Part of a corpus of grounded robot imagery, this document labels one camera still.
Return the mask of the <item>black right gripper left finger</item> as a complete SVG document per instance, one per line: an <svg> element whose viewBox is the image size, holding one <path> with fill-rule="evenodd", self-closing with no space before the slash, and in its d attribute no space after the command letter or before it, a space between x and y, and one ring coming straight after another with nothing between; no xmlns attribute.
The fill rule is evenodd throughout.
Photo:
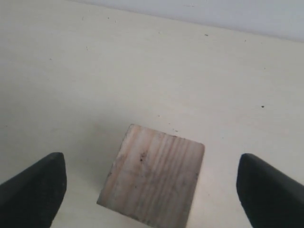
<svg viewBox="0 0 304 228"><path fill-rule="evenodd" d="M63 153L53 152L0 186L2 228L49 228L67 190Z"/></svg>

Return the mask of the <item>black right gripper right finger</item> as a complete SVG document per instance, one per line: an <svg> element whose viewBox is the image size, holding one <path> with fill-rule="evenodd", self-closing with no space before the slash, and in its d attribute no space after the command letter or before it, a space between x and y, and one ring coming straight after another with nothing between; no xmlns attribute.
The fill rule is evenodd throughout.
<svg viewBox="0 0 304 228"><path fill-rule="evenodd" d="M252 227L304 226L304 186L257 156L241 155L236 189Z"/></svg>

